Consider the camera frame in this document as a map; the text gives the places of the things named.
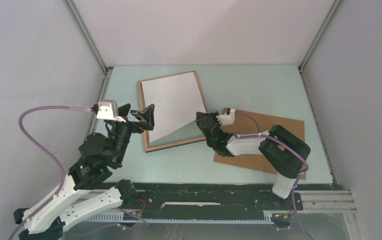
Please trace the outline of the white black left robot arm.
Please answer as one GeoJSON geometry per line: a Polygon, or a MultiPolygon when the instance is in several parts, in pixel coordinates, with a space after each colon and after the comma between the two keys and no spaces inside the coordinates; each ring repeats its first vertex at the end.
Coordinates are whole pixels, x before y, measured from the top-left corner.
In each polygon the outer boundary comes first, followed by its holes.
{"type": "Polygon", "coordinates": [[[95,113],[103,120],[106,134],[93,132],[79,147],[80,157],[68,171],[59,166],[60,183],[46,197],[29,208],[19,208],[13,217],[13,231],[21,240],[58,240],[82,221],[114,208],[132,208],[138,193],[130,180],[122,179],[98,196],[81,201],[122,167],[133,134],[154,129],[155,105],[133,110],[130,104],[118,106],[115,100],[103,100],[82,112],[95,113]]]}

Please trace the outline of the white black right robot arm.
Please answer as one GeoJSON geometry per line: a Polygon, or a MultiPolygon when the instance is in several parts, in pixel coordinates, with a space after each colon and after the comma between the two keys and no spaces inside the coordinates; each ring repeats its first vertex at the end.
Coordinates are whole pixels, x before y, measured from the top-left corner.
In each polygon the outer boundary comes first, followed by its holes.
{"type": "Polygon", "coordinates": [[[224,114],[197,112],[196,125],[206,139],[208,147],[222,157],[241,155],[264,156],[276,170],[276,180],[270,194],[270,204],[283,209],[290,202],[290,194],[296,188],[300,176],[309,170],[307,158],[310,147],[281,125],[257,133],[241,134],[222,130],[232,125],[237,112],[228,108],[224,114]]]}

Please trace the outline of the brown frame backing board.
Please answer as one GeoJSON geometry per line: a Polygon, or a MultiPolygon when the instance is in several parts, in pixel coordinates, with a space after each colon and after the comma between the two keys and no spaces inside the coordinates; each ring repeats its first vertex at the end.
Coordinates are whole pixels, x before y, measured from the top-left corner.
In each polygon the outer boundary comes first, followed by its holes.
{"type": "MultiPolygon", "coordinates": [[[[255,134],[269,131],[274,125],[284,127],[300,140],[305,141],[305,122],[302,120],[239,109],[235,111],[234,123],[222,126],[221,128],[228,133],[255,134]]],[[[277,173],[274,167],[262,155],[243,154],[235,157],[223,157],[216,153],[214,155],[214,162],[274,175],[277,173]]]]}

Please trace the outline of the clear acrylic frame sheet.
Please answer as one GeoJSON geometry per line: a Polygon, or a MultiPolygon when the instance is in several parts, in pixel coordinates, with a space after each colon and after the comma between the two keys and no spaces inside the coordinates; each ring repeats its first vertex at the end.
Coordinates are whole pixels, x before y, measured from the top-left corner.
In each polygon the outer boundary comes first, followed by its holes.
{"type": "Polygon", "coordinates": [[[203,137],[202,132],[198,128],[195,121],[178,128],[177,130],[149,143],[150,147],[158,147],[161,145],[176,143],[185,140],[203,137]]]}

